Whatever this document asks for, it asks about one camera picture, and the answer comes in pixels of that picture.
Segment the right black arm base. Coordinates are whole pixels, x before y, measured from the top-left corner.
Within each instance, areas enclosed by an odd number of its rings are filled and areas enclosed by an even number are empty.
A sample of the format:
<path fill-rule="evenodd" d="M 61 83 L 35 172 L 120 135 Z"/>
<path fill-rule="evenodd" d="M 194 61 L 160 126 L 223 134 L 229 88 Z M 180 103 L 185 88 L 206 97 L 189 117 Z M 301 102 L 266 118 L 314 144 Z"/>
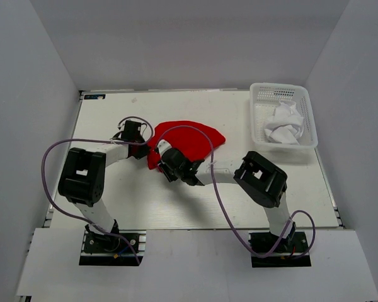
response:
<path fill-rule="evenodd" d="M 267 253 L 276 242 L 269 232 L 254 232 L 249 234 L 249 245 L 258 254 Z M 300 257 L 308 248 L 307 237 L 304 232 L 295 232 L 290 243 L 281 242 L 274 253 L 264 259 L 251 256 L 252 268 L 287 268 L 311 267 L 309 254 Z"/>

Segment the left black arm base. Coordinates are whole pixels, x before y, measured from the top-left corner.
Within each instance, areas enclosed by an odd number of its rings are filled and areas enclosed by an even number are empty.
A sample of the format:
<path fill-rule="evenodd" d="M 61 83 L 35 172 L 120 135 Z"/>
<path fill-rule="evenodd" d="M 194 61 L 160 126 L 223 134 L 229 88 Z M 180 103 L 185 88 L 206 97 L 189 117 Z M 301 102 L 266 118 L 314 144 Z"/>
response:
<path fill-rule="evenodd" d="M 139 261 L 129 245 L 121 238 L 84 231 L 79 257 L 80 266 L 137 267 L 140 265 L 146 247 L 146 231 L 120 231 L 134 249 Z"/>

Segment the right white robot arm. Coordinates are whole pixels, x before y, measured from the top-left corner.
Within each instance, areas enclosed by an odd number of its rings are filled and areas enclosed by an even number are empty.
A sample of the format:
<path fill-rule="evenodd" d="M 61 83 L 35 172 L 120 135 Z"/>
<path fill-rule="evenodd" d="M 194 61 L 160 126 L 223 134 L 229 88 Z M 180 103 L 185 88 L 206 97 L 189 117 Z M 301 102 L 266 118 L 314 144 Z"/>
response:
<path fill-rule="evenodd" d="M 286 200 L 287 175 L 275 164 L 255 151 L 243 159 L 229 161 L 191 161 L 177 148 L 160 152 L 158 166 L 169 182 L 180 180 L 189 186 L 237 184 L 256 204 L 265 210 L 273 246 L 288 250 L 295 242 Z"/>

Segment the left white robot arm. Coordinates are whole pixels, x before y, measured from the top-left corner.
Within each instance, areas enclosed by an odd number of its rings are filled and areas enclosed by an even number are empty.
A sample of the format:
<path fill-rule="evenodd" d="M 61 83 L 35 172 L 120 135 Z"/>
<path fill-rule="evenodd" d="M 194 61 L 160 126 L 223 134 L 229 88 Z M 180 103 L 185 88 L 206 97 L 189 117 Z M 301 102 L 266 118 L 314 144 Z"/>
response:
<path fill-rule="evenodd" d="M 141 130 L 143 123 L 127 120 L 119 127 L 112 143 L 83 149 L 73 147 L 68 151 L 60 176 L 58 192 L 79 209 L 88 220 L 88 231 L 100 234 L 99 244 L 107 251 L 120 245 L 116 220 L 109 214 L 102 195 L 105 188 L 107 167 L 129 157 L 141 159 L 147 155 Z"/>

